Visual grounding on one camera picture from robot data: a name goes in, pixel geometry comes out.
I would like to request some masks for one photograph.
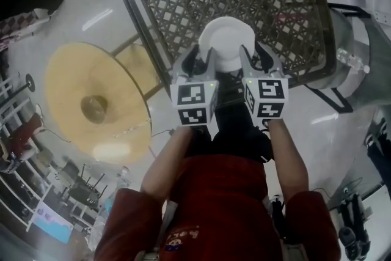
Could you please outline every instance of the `black chair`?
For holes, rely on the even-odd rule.
[[[68,196],[74,198],[74,200],[90,208],[97,208],[99,199],[102,197],[104,191],[108,186],[106,185],[102,192],[99,192],[96,189],[97,185],[104,177],[104,174],[102,174],[102,176],[94,185],[89,184],[91,177],[89,177],[88,180],[85,181],[83,179],[84,167],[85,164],[83,164],[81,175],[76,178],[75,184],[70,188]]]

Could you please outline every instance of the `chair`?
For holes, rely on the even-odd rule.
[[[101,181],[101,179],[104,177],[104,174],[98,179],[98,181],[91,185],[89,184],[89,181],[91,177],[88,178],[87,181],[83,179],[83,173],[84,173],[84,167],[86,165],[83,164],[83,169],[81,171],[81,175],[76,178],[75,184],[70,188],[68,192],[68,196],[74,198],[74,200],[80,202],[81,204],[84,204],[90,208],[97,208],[98,207],[98,201],[102,197],[104,191],[108,187],[107,185],[104,187],[102,192],[99,192],[96,187]]]
[[[353,51],[353,27],[342,13],[330,10],[332,25],[335,34],[335,50],[343,49],[352,53]],[[336,88],[347,78],[350,67],[337,60],[334,74],[308,84],[312,89]]]
[[[78,178],[78,174],[79,168],[77,165],[75,165],[75,163],[72,161],[68,161],[66,165],[59,171],[58,178],[66,188],[70,188],[75,184],[76,179]]]
[[[148,100],[162,87],[159,76],[153,66],[148,52],[139,45],[140,35],[136,34],[125,43],[116,48],[111,55],[114,56],[133,76],[141,92]]]
[[[337,88],[331,91],[342,102],[336,104],[320,90],[307,86],[312,92],[333,107],[338,113],[350,113],[368,105],[391,104],[391,40],[385,35],[375,18],[359,7],[330,4],[332,8],[348,10],[346,17],[358,17],[364,23],[370,41],[370,68],[360,86],[349,96],[342,97]]]

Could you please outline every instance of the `red sleeve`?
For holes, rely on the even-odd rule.
[[[339,261],[337,232],[320,193],[305,191],[287,203],[285,219],[290,239],[304,245],[310,261]]]
[[[138,252],[153,248],[161,217],[160,204],[149,195],[126,188],[118,190],[95,260],[133,261]]]

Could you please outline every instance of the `metal shelving rack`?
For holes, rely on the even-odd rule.
[[[10,76],[9,78],[5,79],[5,80],[1,80],[0,82],[0,101],[7,98],[7,94],[9,91],[11,91],[12,89],[14,89],[14,86],[13,86],[13,81],[14,80],[18,80],[20,81],[20,74],[17,73],[16,75],[12,75]],[[16,98],[14,98],[13,100],[10,100],[4,107],[0,108],[0,130],[2,130],[7,136],[10,135],[10,130],[7,128],[7,125],[5,124],[6,122],[10,121],[11,119],[14,119],[14,121],[16,122],[16,124],[19,126],[22,124],[22,121],[21,119],[19,118],[19,115],[18,113],[21,111],[21,109],[26,106],[28,103],[30,103],[30,99],[28,97],[26,97],[26,99],[24,99],[21,103],[17,103],[16,106],[14,106],[13,104],[16,103]],[[31,145],[35,151],[38,153],[39,152],[39,149],[37,147],[37,145],[35,144],[35,142],[32,140],[32,139],[29,139],[28,140],[28,143],[29,145]],[[46,179],[44,177],[42,177],[38,171],[35,169],[35,167],[33,167],[33,165],[31,164],[31,160],[27,160],[24,162],[25,165],[27,166],[27,168],[33,173],[34,176],[38,177],[42,182],[43,184],[46,186],[46,190],[43,194],[43,196],[39,196],[35,190],[22,178],[22,176],[18,173],[18,170],[16,170],[14,173],[12,174],[8,174],[8,175],[14,175],[16,177],[16,179],[18,181],[20,181],[30,192],[31,194],[38,200],[38,203],[41,203],[44,201],[46,195],[49,193],[51,187],[53,186],[53,184],[50,184],[46,181]],[[18,201],[24,206],[27,208],[27,210],[29,210],[32,214],[31,214],[31,217],[29,218],[28,221],[24,221],[23,219],[21,219],[1,198],[0,198],[0,203],[20,222],[22,223],[24,226],[26,226],[26,231],[28,232],[29,228],[30,228],[30,225],[32,223],[32,217],[34,215],[34,212],[35,212],[35,208],[31,208],[30,206],[28,206],[27,203],[25,203],[21,197],[19,195],[17,195],[17,193],[12,189],[11,186],[9,186],[9,184],[0,176],[0,181],[1,183],[13,194],[13,196],[18,199]]]

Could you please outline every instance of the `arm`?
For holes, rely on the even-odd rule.
[[[283,120],[269,121],[271,145],[277,176],[286,202],[309,190],[308,172]]]
[[[309,191],[307,168],[283,120],[269,122],[277,175],[285,199],[290,239],[302,243],[309,260],[337,261],[338,236],[322,195]]]
[[[95,225],[98,232],[101,221]],[[160,227],[160,204],[146,194],[122,188],[115,196],[94,260],[134,260],[139,252],[154,247]]]
[[[178,170],[192,138],[189,127],[178,127],[144,176],[140,192],[148,194],[161,205],[169,197]]]

